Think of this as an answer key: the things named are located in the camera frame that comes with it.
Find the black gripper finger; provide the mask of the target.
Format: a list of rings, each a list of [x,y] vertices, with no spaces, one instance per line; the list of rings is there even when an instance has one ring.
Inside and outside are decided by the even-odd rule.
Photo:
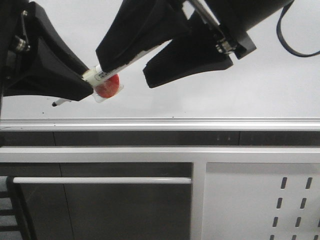
[[[233,65],[231,58],[218,52],[214,32],[194,12],[188,20],[190,33],[173,39],[143,69],[149,88],[203,72],[222,71]]]
[[[181,0],[124,0],[96,49],[103,71],[115,71],[189,32]]]
[[[82,80],[88,67],[66,45],[36,2],[34,10],[35,16],[27,25],[33,49],[27,76],[35,83],[38,95],[72,101],[91,95],[93,88]]]

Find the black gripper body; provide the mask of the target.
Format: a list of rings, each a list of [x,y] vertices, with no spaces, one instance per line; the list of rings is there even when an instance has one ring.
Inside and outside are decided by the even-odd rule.
[[[33,44],[27,31],[35,17],[35,2],[2,0],[0,2],[0,96],[38,95],[39,90],[27,76]]]
[[[209,28],[216,31],[215,47],[221,54],[234,53],[242,59],[256,46],[247,31],[291,0],[190,0]]]

